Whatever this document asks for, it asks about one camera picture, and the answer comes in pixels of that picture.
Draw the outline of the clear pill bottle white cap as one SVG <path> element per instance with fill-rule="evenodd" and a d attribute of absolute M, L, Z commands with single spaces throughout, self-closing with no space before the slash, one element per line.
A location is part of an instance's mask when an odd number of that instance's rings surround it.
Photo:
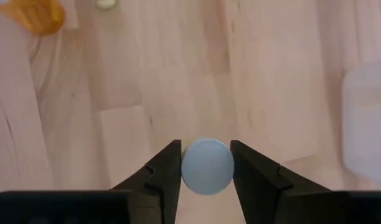
<path fill-rule="evenodd" d="M 181 177 L 199 195 L 215 195 L 231 183 L 235 162 L 230 149 L 216 139 L 196 139 L 182 153 Z"/>
<path fill-rule="evenodd" d="M 113 9 L 117 5 L 118 0 L 95 0 L 95 4 L 103 10 Z"/>

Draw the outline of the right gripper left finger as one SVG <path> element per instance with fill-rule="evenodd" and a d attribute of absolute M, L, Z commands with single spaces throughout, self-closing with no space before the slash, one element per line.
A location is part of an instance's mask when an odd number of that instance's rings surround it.
<path fill-rule="evenodd" d="M 129 224 L 175 224 L 181 188 L 181 141 L 164 149 L 112 188 L 127 194 Z"/>

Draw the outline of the clear plastic bin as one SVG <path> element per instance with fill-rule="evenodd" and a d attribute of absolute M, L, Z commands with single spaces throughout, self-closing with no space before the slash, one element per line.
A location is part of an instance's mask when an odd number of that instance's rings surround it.
<path fill-rule="evenodd" d="M 349 70 L 342 82 L 342 160 L 381 183 L 381 59 Z"/>

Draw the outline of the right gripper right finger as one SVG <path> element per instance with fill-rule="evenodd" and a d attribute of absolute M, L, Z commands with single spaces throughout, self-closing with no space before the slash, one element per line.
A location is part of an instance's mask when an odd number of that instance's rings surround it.
<path fill-rule="evenodd" d="M 274 224 L 278 205 L 287 193 L 328 192 L 239 140 L 230 142 L 235 166 L 233 182 L 246 224 Z"/>

